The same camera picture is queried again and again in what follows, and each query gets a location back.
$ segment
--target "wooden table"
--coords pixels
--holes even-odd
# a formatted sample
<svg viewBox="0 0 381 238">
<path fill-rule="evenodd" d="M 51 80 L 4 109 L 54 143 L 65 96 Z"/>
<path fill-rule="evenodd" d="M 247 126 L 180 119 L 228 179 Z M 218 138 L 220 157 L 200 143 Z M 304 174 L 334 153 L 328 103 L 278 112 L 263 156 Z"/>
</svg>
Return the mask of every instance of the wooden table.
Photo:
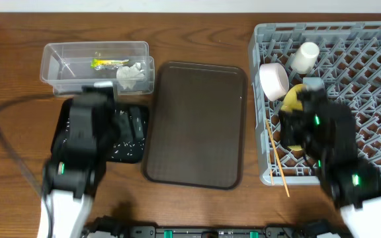
<svg viewBox="0 0 381 238">
<path fill-rule="evenodd" d="M 50 42 L 144 40 L 156 68 L 177 60 L 234 65 L 249 75 L 247 45 L 256 24 L 345 20 L 381 20 L 381 15 L 0 13 L 0 103 L 51 92 L 39 79 L 42 50 Z M 158 225 L 249 227 L 327 218 L 341 225 L 319 186 L 291 186 L 287 198 L 283 187 L 261 183 L 250 85 L 247 95 L 244 172 L 235 190 L 157 184 L 142 176 L 139 164 L 110 163 L 89 220 L 112 215 Z M 38 178 L 62 101 L 30 102 L 1 115 L 4 132 Z M 39 217 L 40 200 L 0 146 L 0 237 L 35 237 Z"/>
</svg>

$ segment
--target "green light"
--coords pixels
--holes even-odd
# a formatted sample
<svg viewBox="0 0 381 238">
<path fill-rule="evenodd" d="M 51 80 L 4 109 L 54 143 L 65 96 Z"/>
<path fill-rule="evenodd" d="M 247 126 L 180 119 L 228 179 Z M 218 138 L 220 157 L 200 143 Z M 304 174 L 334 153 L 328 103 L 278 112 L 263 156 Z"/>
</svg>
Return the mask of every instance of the green light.
<svg viewBox="0 0 381 238">
<path fill-rule="evenodd" d="M 360 184 L 360 177 L 358 175 L 352 175 L 352 183 L 354 186 L 358 186 Z"/>
<path fill-rule="evenodd" d="M 316 126 L 320 125 L 320 118 L 317 115 L 314 116 L 314 122 L 316 123 Z"/>
</svg>

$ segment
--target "clear plastic container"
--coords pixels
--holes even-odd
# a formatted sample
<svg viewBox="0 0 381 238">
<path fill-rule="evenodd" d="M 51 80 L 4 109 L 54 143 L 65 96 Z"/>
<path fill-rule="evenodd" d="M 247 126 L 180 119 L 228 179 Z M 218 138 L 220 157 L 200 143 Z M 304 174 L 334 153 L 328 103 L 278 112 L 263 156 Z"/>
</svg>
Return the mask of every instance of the clear plastic container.
<svg viewBox="0 0 381 238">
<path fill-rule="evenodd" d="M 129 60 L 126 66 L 141 63 L 144 78 L 117 79 L 117 69 L 91 68 L 93 59 Z M 146 42 L 51 43 L 44 48 L 40 78 L 53 86 L 54 94 L 79 92 L 84 85 L 112 80 L 119 95 L 153 92 L 155 69 Z"/>
</svg>

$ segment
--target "gray dish rack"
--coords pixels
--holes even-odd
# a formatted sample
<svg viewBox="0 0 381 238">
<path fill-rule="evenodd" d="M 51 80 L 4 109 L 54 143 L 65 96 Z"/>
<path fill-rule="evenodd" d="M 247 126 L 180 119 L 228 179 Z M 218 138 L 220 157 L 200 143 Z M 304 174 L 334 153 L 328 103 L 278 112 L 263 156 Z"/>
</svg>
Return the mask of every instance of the gray dish rack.
<svg viewBox="0 0 381 238">
<path fill-rule="evenodd" d="M 320 54 L 314 69 L 305 77 L 321 77 L 329 99 L 351 107 L 357 121 L 359 157 L 370 161 L 381 172 L 381 22 L 309 22 L 259 24 L 248 46 L 249 68 L 254 90 L 260 179 L 282 185 L 280 171 L 266 131 L 268 120 L 278 149 L 280 163 L 288 184 L 318 184 L 301 151 L 289 151 L 280 145 L 280 100 L 264 96 L 259 82 L 262 63 L 280 63 L 293 85 L 302 83 L 303 75 L 290 68 L 294 53 L 304 42 L 315 42 Z"/>
</svg>

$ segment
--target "yellow bowl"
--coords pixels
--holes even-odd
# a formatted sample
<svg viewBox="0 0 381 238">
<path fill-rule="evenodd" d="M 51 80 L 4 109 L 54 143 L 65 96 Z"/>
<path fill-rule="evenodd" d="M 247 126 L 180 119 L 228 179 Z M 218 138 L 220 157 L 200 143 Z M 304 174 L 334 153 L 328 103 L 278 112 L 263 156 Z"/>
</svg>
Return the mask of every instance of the yellow bowl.
<svg viewBox="0 0 381 238">
<path fill-rule="evenodd" d="M 292 110 L 302 110 L 302 103 L 296 97 L 296 93 L 302 91 L 302 89 L 305 89 L 305 88 L 306 86 L 303 84 L 298 84 L 293 86 L 293 88 L 291 88 L 286 94 L 286 96 L 284 97 L 283 105 L 280 108 L 280 110 L 285 112 L 292 112 Z M 294 151 L 302 150 L 302 147 L 300 145 L 291 145 L 288 147 L 289 149 Z"/>
</svg>

